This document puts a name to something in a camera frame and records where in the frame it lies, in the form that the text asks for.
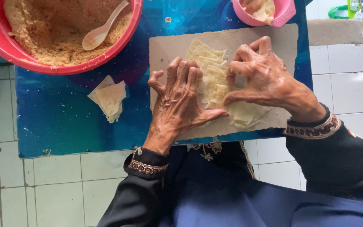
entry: blue table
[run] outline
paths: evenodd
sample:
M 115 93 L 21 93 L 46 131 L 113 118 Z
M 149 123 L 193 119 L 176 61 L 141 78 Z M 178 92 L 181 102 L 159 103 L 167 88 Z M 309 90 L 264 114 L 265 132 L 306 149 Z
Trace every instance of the blue table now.
M 289 23 L 299 27 L 295 78 L 312 89 L 305 1 L 295 0 L 297 14 Z M 171 17 L 171 23 L 165 23 Z M 111 61 L 75 75 L 44 75 L 16 67 L 17 124 L 22 158 L 46 154 L 103 152 L 141 146 L 152 119 L 148 38 L 248 27 L 236 17 L 230 0 L 144 1 L 138 28 L 128 45 Z M 124 80 L 130 97 L 123 103 L 119 121 L 110 124 L 87 95 L 111 75 Z M 282 129 L 240 132 L 219 136 L 219 141 L 279 137 Z M 213 138 L 179 141 L 209 143 Z

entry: tiled floor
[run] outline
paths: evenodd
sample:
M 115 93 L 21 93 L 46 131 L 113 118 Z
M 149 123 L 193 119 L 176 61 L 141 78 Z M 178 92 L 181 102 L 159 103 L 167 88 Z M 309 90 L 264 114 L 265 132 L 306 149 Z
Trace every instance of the tiled floor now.
M 314 0 L 308 18 L 326 18 L 343 4 Z M 363 44 L 311 47 L 310 57 L 316 96 L 363 137 Z M 0 227 L 96 226 L 126 177 L 123 161 L 131 151 L 20 160 L 12 69 L 0 67 Z M 305 190 L 284 138 L 245 141 L 245 147 L 259 180 Z

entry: pink bowl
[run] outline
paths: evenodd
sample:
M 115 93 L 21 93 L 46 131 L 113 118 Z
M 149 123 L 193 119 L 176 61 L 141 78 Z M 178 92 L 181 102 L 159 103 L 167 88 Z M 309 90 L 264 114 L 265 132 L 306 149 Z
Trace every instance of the pink bowl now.
M 239 0 L 232 0 L 232 3 L 236 15 L 243 23 L 255 27 L 267 25 L 246 13 L 240 5 Z M 274 4 L 275 14 L 271 26 L 280 28 L 296 14 L 295 3 L 294 0 L 274 0 Z
M 5 17 L 4 0 L 0 0 L 0 56 L 15 65 L 43 74 L 69 75 L 92 70 L 114 58 L 125 47 L 134 34 L 135 29 L 137 29 L 142 14 L 142 0 L 130 0 L 130 3 L 133 14 L 128 27 L 119 40 L 104 54 L 79 65 L 52 67 L 51 65 L 39 63 L 26 53 L 15 39 L 8 35 L 8 32 L 11 32 L 12 29 Z

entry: black sleeve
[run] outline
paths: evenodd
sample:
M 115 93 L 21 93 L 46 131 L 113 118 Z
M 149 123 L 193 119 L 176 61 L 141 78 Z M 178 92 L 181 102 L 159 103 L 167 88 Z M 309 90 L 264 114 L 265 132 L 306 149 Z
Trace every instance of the black sleeve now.
M 320 122 L 288 120 L 286 147 L 302 168 L 306 191 L 363 201 L 363 139 L 324 107 Z
M 166 156 L 145 148 L 136 149 L 124 162 L 128 177 L 118 185 L 97 227 L 155 226 L 166 168 Z

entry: ground peanut mixture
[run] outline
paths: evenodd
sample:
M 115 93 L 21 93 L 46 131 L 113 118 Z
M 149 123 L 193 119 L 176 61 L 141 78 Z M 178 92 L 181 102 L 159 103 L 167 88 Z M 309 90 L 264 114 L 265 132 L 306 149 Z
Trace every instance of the ground peanut mixture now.
M 108 50 L 131 19 L 128 5 L 114 21 L 104 42 L 94 50 L 82 48 L 85 35 L 106 23 L 123 0 L 5 0 L 4 9 L 21 47 L 40 63 L 71 66 Z

